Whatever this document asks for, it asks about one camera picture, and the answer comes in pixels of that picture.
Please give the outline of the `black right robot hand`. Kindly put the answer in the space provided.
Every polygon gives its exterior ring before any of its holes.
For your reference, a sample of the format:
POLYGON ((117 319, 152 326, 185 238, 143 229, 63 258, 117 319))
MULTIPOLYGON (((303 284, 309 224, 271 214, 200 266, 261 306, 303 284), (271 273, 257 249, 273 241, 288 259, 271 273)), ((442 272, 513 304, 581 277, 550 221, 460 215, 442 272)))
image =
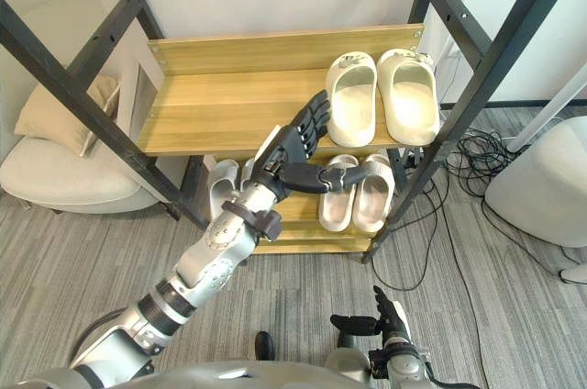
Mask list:
POLYGON ((394 303, 389 300, 385 292, 377 285, 373 286, 379 318, 368 316, 340 316, 332 315, 330 323, 341 333, 351 336, 372 337, 381 334, 383 342, 391 337, 411 341, 407 325, 400 317, 394 303))

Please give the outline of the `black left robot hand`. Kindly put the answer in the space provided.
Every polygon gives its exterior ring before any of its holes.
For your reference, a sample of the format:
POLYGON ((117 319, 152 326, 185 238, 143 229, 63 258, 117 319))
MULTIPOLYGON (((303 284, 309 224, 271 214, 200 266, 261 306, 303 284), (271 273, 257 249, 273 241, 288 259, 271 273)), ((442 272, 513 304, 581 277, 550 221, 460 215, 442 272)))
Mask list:
POLYGON ((377 168, 372 161, 351 168, 327 168, 309 162, 327 133, 329 119, 330 102, 322 90, 271 139, 254 164, 251 182, 268 188, 279 203, 292 191, 337 192, 374 175, 377 168))

